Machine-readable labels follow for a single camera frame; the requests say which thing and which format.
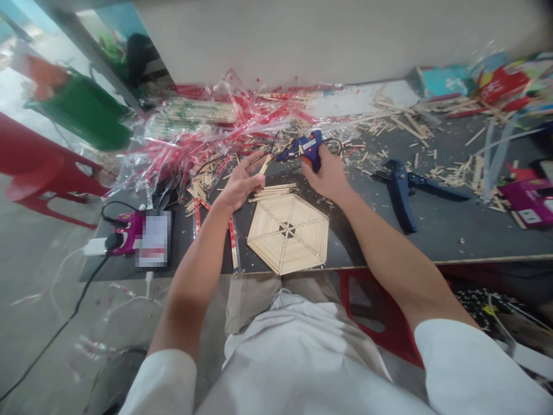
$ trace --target hand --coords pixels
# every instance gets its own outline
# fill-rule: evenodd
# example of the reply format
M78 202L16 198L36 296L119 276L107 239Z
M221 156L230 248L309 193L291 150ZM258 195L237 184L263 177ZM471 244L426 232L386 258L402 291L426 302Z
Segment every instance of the hand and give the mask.
M250 154L234 168L229 181L215 200L215 203L227 207L232 214L242 207L251 192L254 190L255 193L262 191L265 187L265 176L261 173L252 177L250 175L255 173L265 163L267 156L263 157L263 154L264 152L262 151Z
M301 171L317 193L339 204L352 191L344 173L342 159L334 156L324 144L319 146L319 157L319 173L313 172L307 163L301 163Z

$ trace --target black table surface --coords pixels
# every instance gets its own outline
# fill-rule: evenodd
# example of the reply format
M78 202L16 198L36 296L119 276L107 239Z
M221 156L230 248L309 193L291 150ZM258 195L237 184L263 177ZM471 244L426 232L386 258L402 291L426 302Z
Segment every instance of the black table surface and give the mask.
M409 147L417 139L406 131L396 129L389 133L382 133L378 137L364 135L355 144L366 142L366 151L374 154L384 149L389 158L403 161L413 161L419 153L419 167L415 173L424 175L435 165L452 167L453 162L465 162L469 154L473 154L484 147L486 132L481 134L472 144L464 144L482 127L487 125L487 116L476 116L468 119L452 120L442 123L446 132L435 131L435 137L429 141L430 148L421 144ZM495 129L494 140L501 135L502 126ZM438 150L437 160L427 155L428 150ZM530 162L543 159L546 154L543 146L533 138L523 138L510 143L506 163L519 160L519 168L528 168ZM353 189L371 206L380 216L400 230L390 201L388 188L385 184L371 179L367 174L355 168L363 152L356 151L346 158L346 174ZM365 161L364 169L374 172L381 161ZM509 171L504 167L501 175L508 176ZM297 183L299 195L314 207L329 216L328 254L326 269L343 269L348 267L366 266L361 249L354 232L347 219L338 207L325 203L311 189L301 174L299 163L292 161L286 164L272 163L266 171L266 186L276 184ZM213 202L219 193L215 188L222 188L225 182L219 182L209 196ZM464 186L457 190L472 194ZM130 191L122 191L110 200L120 200L138 207L146 201L145 193L136 195ZM501 261L514 259L536 259L547 255L553 257L553 231L550 229L522 230L508 213L497 212L481 205L475 197L472 200L457 203L445 200L422 191L418 191L410 198L411 209L417 221L418 232L407 237L432 261L436 263L463 263L467 261ZM202 220L206 216L203 208ZM252 221L255 203L246 203L234 214L234 223L238 234L238 250L241 268L245 273L268 272L270 269L246 245L246 237ZM121 205L111 205L106 214L115 217L117 214L128 212L128 208ZM172 260L169 270L158 271L156 278L172 277L181 258L194 239L194 215L185 217L182 206L175 208L172 231ZM113 228L106 222L99 225L96 237L105 237ZM81 281L90 278L94 269L101 262L101 258L88 258ZM223 259L223 274L232 273L232 258L230 240L226 239ZM144 272L135 271L133 256L126 258L115 256L96 275L95 281L129 280L144 278Z

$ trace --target beige pants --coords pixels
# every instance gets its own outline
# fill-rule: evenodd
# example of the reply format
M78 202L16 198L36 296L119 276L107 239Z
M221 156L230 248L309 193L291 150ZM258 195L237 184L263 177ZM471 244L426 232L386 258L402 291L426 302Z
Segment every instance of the beige pants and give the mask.
M269 309L272 298L281 288L312 303L341 304L324 271L305 271L282 277L274 273L233 275L226 306L226 335L243 333L258 314Z

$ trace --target plastic stool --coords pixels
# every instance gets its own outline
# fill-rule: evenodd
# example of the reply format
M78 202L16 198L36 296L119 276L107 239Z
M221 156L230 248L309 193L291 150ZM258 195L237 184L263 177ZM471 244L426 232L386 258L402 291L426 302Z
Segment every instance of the plastic stool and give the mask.
M378 346L386 349L390 353L395 354L403 360L413 363L414 365L424 369L421 354L416 347L415 338L411 328L407 324L407 320L401 309L394 301L392 296L382 288L369 269L354 269L338 271L340 275L340 299L342 305L346 309L347 315L355 322L351 313L350 303L350 278L356 278L360 281L367 281L378 289L380 300L385 307L385 321L381 323L386 327L381 333L371 330L362 324L357 326L366 333Z
M71 192L103 196L109 189L82 172L77 163L97 171L102 169L101 166L42 137L2 113L0 146L0 172L13 177L6 191L10 201L75 225L96 228L96 225L51 210L48 202L57 197L86 203L86 198L72 195Z

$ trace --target white shirt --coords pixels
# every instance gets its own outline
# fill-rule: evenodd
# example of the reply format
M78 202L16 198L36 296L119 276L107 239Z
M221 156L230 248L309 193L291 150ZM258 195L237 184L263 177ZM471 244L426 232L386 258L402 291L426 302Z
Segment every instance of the white shirt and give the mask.
M431 408L395 386L374 342L334 303L281 290L244 334L197 414L553 414L553 397L485 333L453 320L419 324ZM180 350L143 363L120 415L191 414L196 366Z

